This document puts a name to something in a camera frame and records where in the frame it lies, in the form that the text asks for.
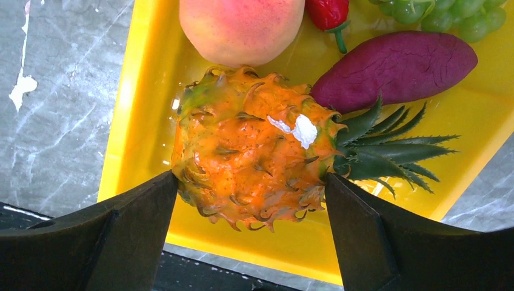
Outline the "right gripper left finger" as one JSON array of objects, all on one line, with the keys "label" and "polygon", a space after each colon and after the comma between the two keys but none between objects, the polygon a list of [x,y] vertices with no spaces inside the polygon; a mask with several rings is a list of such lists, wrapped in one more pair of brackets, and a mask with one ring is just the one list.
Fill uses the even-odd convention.
[{"label": "right gripper left finger", "polygon": [[2,290],[151,290],[178,183],[139,186],[27,229],[1,231]]}]

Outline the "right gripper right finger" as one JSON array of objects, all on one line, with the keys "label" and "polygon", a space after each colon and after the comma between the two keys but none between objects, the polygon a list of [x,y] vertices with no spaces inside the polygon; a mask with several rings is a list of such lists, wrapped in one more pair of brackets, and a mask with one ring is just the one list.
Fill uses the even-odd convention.
[{"label": "right gripper right finger", "polygon": [[346,290],[512,290],[513,229],[427,219],[329,174],[325,200]]}]

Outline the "orange toy pineapple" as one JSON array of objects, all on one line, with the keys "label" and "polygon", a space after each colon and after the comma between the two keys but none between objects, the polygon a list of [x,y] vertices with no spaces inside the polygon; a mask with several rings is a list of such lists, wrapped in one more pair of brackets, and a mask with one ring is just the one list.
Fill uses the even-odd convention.
[{"label": "orange toy pineapple", "polygon": [[381,107],[376,98],[344,118],[278,73],[210,67],[179,100],[170,163],[178,194],[210,222],[255,231],[322,210],[329,173],[380,184],[401,178],[428,190],[435,176],[419,162],[449,154],[442,143],[450,136],[405,138],[424,112],[408,118],[401,107],[380,120]]}]

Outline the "yellow plastic tray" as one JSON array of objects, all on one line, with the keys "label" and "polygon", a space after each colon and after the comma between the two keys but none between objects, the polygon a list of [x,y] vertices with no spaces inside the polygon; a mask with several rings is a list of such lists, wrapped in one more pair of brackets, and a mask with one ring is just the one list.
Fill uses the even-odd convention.
[{"label": "yellow plastic tray", "polygon": [[[513,132],[513,2],[497,31],[473,44],[479,63],[454,88],[407,104],[426,113],[413,136],[457,134],[454,153],[423,162],[438,180],[431,192],[389,179],[396,193],[370,181],[362,186],[411,212],[473,230],[513,225],[513,147],[489,176],[482,172]],[[109,199],[166,171],[175,137],[174,113],[183,87],[210,63],[184,36],[177,1],[136,1],[107,143],[98,199]],[[210,273],[242,273],[300,290],[341,290],[326,211],[300,223],[278,221],[274,231],[234,231],[210,223],[181,200],[173,209],[165,249],[182,247],[212,258]]]}]

